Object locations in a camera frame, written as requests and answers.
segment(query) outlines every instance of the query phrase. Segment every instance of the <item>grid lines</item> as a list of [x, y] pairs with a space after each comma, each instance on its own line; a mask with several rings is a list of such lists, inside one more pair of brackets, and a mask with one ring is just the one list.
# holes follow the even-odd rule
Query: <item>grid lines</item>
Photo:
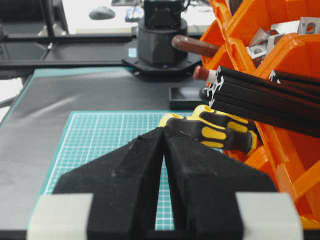
[[[59, 177], [107, 154], [157, 127], [166, 111], [75, 111], [69, 115], [49, 170], [43, 194], [51, 194]], [[189, 112], [180, 112], [186, 116]], [[156, 230], [173, 230], [173, 213], [165, 162], [162, 163]]]

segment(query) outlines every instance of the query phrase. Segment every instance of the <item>screwdriver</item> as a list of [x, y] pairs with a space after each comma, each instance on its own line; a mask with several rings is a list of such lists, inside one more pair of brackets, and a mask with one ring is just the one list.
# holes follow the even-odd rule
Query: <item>screwdriver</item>
[[211, 148], [240, 150], [247, 155], [257, 148], [258, 139], [253, 131], [238, 132], [229, 127], [215, 125], [198, 116], [183, 117], [167, 113], [158, 125], [158, 127], [164, 126], [171, 126]]
[[253, 121], [249, 121], [242, 117], [211, 109], [207, 105], [197, 106], [192, 116], [202, 118], [209, 123], [216, 124], [221, 127], [231, 128], [237, 132], [246, 133], [247, 131], [257, 132], [256, 125]]

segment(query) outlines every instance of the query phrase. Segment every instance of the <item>computer mouse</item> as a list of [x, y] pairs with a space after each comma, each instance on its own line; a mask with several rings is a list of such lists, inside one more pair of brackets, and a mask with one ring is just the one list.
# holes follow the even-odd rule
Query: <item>computer mouse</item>
[[107, 20], [107, 19], [113, 19], [116, 16], [116, 13], [106, 7], [106, 6], [99, 6], [95, 9], [93, 9], [90, 13], [89, 13], [89, 17], [92, 20]]

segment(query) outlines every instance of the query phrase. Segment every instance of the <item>workbench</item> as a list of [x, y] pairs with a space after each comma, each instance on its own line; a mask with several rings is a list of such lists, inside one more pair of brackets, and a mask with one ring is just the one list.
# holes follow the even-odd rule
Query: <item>workbench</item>
[[36, 70], [0, 127], [0, 229], [26, 230], [71, 111], [168, 110], [169, 87], [203, 84], [123, 67]]

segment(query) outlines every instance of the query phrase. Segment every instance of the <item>orange storage bin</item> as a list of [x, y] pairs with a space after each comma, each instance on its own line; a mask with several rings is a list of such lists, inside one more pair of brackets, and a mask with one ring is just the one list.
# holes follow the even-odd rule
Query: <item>orange storage bin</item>
[[[246, 50], [259, 28], [320, 17], [320, 4], [313, 0], [243, 0], [233, 16], [225, 0], [210, 0], [210, 4], [216, 20], [201, 39], [220, 49], [214, 57], [202, 58], [206, 68], [222, 65], [266, 80], [272, 70], [320, 78], [320, 34], [287, 34], [257, 69]], [[249, 158], [235, 151], [225, 153], [269, 174], [278, 190], [292, 197], [304, 228], [320, 229], [320, 138], [259, 122], [256, 126], [262, 146]]]

